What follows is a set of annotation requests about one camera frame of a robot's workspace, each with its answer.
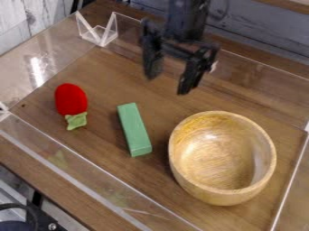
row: strawberry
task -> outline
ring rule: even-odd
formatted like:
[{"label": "strawberry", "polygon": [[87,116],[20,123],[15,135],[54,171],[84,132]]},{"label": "strawberry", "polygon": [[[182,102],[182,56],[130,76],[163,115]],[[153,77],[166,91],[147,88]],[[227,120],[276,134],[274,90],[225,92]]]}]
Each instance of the strawberry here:
[{"label": "strawberry", "polygon": [[66,83],[55,92],[56,111],[68,121],[68,130],[87,125],[88,100],[79,86]]}]

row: red strawberry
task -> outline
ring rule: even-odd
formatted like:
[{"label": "red strawberry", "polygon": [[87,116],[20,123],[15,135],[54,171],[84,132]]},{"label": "red strawberry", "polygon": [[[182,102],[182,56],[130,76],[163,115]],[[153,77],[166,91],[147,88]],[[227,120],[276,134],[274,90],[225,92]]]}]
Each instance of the red strawberry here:
[{"label": "red strawberry", "polygon": [[58,113],[66,116],[68,130],[87,125],[87,96],[79,86],[66,83],[55,92]]}]

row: wooden bowl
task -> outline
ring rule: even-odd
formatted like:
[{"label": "wooden bowl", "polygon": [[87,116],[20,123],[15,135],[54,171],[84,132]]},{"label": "wooden bowl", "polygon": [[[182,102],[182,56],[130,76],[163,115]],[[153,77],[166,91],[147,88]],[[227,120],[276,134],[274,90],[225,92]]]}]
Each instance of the wooden bowl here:
[{"label": "wooden bowl", "polygon": [[231,206],[266,186],[276,146],[261,126],[229,112],[190,116],[169,141],[170,167],[182,188],[209,204]]}]

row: bowl rim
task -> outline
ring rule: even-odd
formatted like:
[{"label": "bowl rim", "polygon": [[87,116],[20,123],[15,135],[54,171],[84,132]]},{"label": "bowl rim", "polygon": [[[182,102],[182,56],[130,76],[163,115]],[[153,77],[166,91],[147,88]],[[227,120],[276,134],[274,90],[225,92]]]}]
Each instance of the bowl rim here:
[{"label": "bowl rim", "polygon": [[[266,141],[269,143],[270,146],[270,166],[269,169],[266,170],[266,174],[262,177],[262,179],[260,181],[257,181],[253,185],[241,188],[241,189],[218,189],[210,186],[206,186],[203,184],[198,184],[194,180],[191,180],[190,178],[187,178],[186,174],[183,174],[182,171],[179,171],[179,168],[177,167],[177,165],[174,165],[174,152],[171,151],[171,147],[174,147],[174,144],[171,144],[173,140],[174,140],[174,136],[175,136],[175,131],[179,130],[183,126],[183,124],[190,121],[194,117],[197,116],[209,116],[209,115],[229,115],[229,116],[234,116],[238,117],[239,119],[242,119],[243,121],[249,122],[256,128],[257,130],[261,132],[261,134],[264,135],[264,137],[266,138]],[[261,189],[266,183],[269,182],[276,167],[277,167],[277,149],[276,149],[276,145],[273,143],[273,140],[269,136],[269,134],[266,133],[265,129],[247,117],[245,117],[243,115],[238,115],[235,113],[230,113],[226,111],[206,111],[206,112],[201,112],[197,113],[191,116],[189,116],[186,119],[183,119],[179,124],[177,125],[177,127],[173,130],[171,136],[169,138],[169,162],[170,165],[173,165],[171,170],[177,170],[179,176],[197,188],[202,189],[202,190],[207,190],[209,192],[217,193],[217,194],[222,194],[222,195],[234,195],[234,194],[246,194],[249,192],[256,191],[257,189]]]}]

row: green rectangular block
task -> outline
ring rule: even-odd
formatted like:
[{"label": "green rectangular block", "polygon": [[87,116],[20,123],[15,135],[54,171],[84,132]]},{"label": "green rectangular block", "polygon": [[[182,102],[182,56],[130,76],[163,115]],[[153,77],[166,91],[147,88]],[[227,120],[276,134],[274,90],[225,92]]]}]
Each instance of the green rectangular block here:
[{"label": "green rectangular block", "polygon": [[118,106],[118,114],[130,147],[130,155],[136,157],[150,153],[153,145],[136,104]]}]

